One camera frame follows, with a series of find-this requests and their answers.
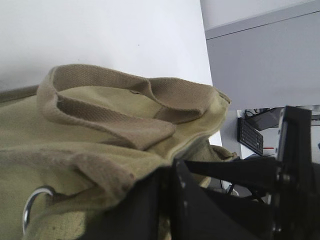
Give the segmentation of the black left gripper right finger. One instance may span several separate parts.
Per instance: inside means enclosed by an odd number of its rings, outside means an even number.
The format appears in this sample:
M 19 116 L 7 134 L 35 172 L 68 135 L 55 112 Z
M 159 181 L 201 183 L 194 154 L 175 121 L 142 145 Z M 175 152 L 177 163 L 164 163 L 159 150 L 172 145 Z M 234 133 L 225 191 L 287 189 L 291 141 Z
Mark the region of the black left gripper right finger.
M 312 161 L 311 112 L 286 106 L 274 157 L 178 163 L 181 240 L 317 240 L 320 166 Z M 193 174 L 246 187 L 236 197 L 198 186 Z

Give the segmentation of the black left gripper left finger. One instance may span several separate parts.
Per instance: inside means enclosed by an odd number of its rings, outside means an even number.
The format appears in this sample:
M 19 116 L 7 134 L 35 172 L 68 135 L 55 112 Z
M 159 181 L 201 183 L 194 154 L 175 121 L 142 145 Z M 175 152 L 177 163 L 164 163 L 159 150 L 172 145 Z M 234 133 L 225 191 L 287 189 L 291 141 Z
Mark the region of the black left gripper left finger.
M 160 217 L 174 240 L 271 240 L 269 205 L 200 187 L 193 174 L 247 184 L 249 161 L 195 162 L 176 159 L 140 180 L 114 209 L 104 212 L 84 240 L 157 240 Z

